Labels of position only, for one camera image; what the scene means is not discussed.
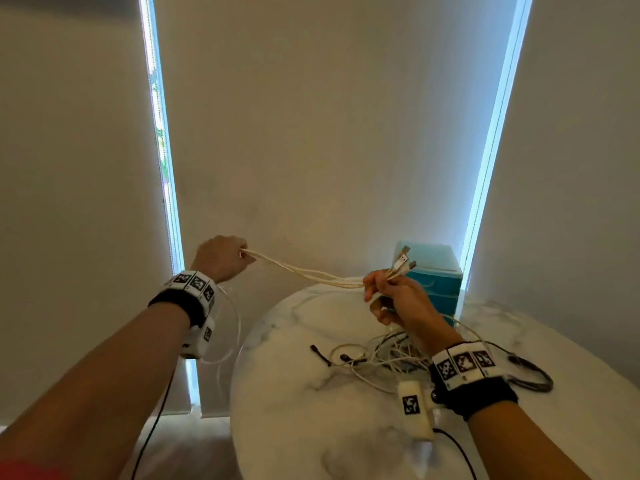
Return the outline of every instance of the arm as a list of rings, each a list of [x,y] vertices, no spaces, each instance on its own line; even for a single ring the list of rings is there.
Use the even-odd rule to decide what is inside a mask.
[[[191,269],[216,282],[253,261],[243,239],[204,243]],[[167,386],[189,317],[156,303],[76,364],[0,435],[0,461],[59,468],[69,478],[114,479]]]
[[[364,279],[365,301],[380,291],[394,300],[396,313],[380,300],[371,304],[380,323],[400,325],[429,356],[462,341],[462,336],[437,313],[420,284],[404,276],[389,283],[384,272]],[[492,480],[588,480],[515,403],[503,401],[476,412],[468,421],[476,448]]]

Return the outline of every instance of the forearm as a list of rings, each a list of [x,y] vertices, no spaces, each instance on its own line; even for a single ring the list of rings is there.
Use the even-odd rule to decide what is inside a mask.
[[[116,478],[167,386],[187,314],[171,303],[140,313],[101,343],[0,436],[0,460]]]
[[[588,480],[515,403],[478,411],[468,425],[491,480]]]

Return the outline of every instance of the tissue box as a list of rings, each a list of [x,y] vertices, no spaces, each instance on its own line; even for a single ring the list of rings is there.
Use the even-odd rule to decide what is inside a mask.
[[[445,244],[398,241],[393,261],[404,246],[411,248],[409,261],[416,262],[416,267],[407,276],[421,284],[439,313],[455,316],[462,286],[462,270],[451,247]],[[455,323],[446,317],[445,320],[452,326]]]

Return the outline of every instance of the marble tabletop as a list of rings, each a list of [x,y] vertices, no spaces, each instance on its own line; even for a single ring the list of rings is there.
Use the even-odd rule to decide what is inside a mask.
[[[608,365],[532,318],[467,297],[464,323],[485,340],[539,365],[550,394],[515,388],[524,411],[592,479],[640,477],[640,391]],[[385,333],[361,290],[316,285],[284,299],[252,329],[232,381],[231,433],[244,480],[470,479],[460,452],[442,435],[407,441],[395,395],[327,367],[309,350]],[[500,351],[505,370],[520,377]],[[464,421],[441,411],[437,426],[487,478]]]

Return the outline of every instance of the black wire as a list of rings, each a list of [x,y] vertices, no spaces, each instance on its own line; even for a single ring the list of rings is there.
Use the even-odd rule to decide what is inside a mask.
[[[142,448],[140,449],[140,453],[138,453],[138,459],[136,460],[136,466],[133,467],[133,473],[131,474],[131,480],[134,480],[136,478],[136,472],[138,471],[138,466],[140,465],[140,460],[142,460],[142,453],[145,452],[145,448],[147,448],[147,444],[149,443],[149,440],[151,439],[151,435],[154,434],[154,430],[158,424],[158,421],[160,421],[160,416],[162,416],[162,411],[164,411],[164,405],[166,404],[166,398],[169,397],[169,389],[171,389],[171,383],[173,382],[173,375],[175,374],[175,370],[171,373],[171,379],[169,379],[169,385],[166,387],[166,392],[164,393],[164,399],[162,400],[162,404],[160,405],[160,411],[158,411],[158,416],[156,417],[156,420],[154,421],[154,425],[151,427],[151,431],[149,431],[149,434],[147,435],[147,439],[145,441],[145,444],[142,445]]]
[[[524,367],[525,369],[529,369],[530,371],[538,372],[545,379],[545,382],[531,382],[531,381],[525,381],[523,379],[519,379],[516,376],[508,375],[507,380],[511,384],[518,387],[522,387],[523,389],[528,389],[533,392],[551,392],[553,390],[554,380],[551,379],[551,376],[545,371],[543,371],[542,369],[540,369],[536,364],[526,359],[523,359],[522,357],[515,354],[514,352],[510,352],[507,349],[500,347],[500,345],[498,344],[494,344],[493,342],[486,342],[486,343],[505,352],[505,354],[507,354],[507,359],[509,360],[509,362],[519,365],[521,367]]]
[[[441,435],[445,435],[446,437],[448,437],[448,439],[450,439],[451,441],[453,441],[453,443],[456,444],[456,446],[460,450],[460,453],[462,453],[462,456],[465,457],[465,461],[467,462],[467,466],[469,467],[469,471],[471,471],[471,476],[474,478],[474,480],[478,480],[477,477],[476,477],[476,472],[474,471],[473,465],[471,465],[471,462],[469,461],[469,457],[467,456],[467,453],[465,453],[465,451],[462,449],[462,446],[460,446],[460,443],[458,443],[456,441],[456,439],[453,436],[451,436],[450,434],[448,434],[444,429],[433,428],[433,432],[434,433],[440,433]]]

